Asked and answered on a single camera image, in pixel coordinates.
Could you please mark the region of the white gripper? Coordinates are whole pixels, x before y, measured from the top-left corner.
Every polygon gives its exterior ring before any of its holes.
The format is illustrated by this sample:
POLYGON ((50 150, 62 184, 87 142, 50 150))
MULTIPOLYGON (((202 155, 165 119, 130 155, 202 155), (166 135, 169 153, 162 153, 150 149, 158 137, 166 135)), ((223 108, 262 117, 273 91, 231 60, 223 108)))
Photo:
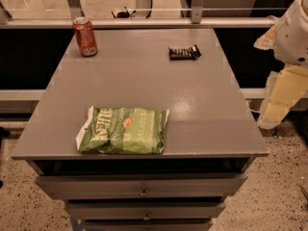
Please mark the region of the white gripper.
POLYGON ((273 129, 308 91, 308 0, 295 0, 279 19, 256 39, 254 47, 273 50, 285 67, 269 74, 257 125, 273 129))

